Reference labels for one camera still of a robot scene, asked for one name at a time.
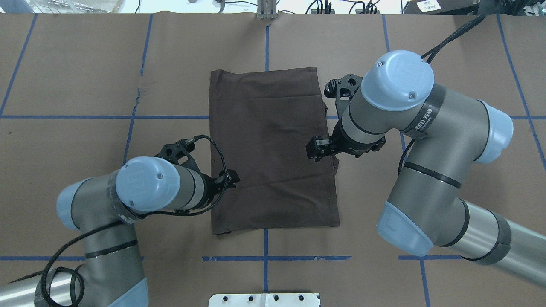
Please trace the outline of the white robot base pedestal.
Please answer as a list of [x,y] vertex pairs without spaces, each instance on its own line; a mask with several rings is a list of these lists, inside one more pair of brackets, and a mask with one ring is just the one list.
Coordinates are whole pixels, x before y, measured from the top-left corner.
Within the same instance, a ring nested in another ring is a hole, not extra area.
[[315,293],[240,293],[213,295],[209,307],[320,307]]

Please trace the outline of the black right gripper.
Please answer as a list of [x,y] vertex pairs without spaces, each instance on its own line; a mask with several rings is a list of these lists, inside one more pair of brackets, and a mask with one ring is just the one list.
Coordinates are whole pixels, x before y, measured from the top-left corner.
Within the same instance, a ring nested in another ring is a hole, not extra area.
[[362,131],[353,122],[349,114],[351,99],[360,89],[362,77],[347,74],[343,78],[331,79],[324,88],[326,98],[335,99],[335,107],[339,120],[331,136],[314,136],[306,144],[308,159],[319,162],[326,156],[335,156],[345,152],[356,158],[369,151],[378,151],[386,143],[383,134],[372,134]]

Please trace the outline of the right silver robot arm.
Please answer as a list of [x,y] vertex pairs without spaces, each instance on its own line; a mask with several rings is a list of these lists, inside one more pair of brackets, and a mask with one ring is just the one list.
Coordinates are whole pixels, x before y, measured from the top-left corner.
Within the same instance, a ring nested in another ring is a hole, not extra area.
[[412,139],[377,222],[385,241],[418,257],[447,248],[545,286],[544,235],[459,197],[471,165],[509,146],[510,116],[435,82],[431,65],[407,50],[384,54],[363,77],[330,80],[324,95],[336,100],[339,121],[331,136],[308,142],[309,159],[378,151],[392,129]]

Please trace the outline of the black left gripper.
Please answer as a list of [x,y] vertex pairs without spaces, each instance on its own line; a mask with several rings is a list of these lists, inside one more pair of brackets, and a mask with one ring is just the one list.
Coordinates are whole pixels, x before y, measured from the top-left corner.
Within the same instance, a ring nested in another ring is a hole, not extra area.
[[[222,170],[216,177],[201,172],[190,154],[195,149],[195,143],[201,139],[211,142],[220,156]],[[178,170],[186,169],[195,181],[194,192],[189,202],[184,206],[176,206],[176,209],[212,209],[220,201],[226,189],[236,188],[236,184],[240,182],[238,173],[226,167],[224,154],[209,136],[194,136],[166,144],[154,157],[168,161]]]

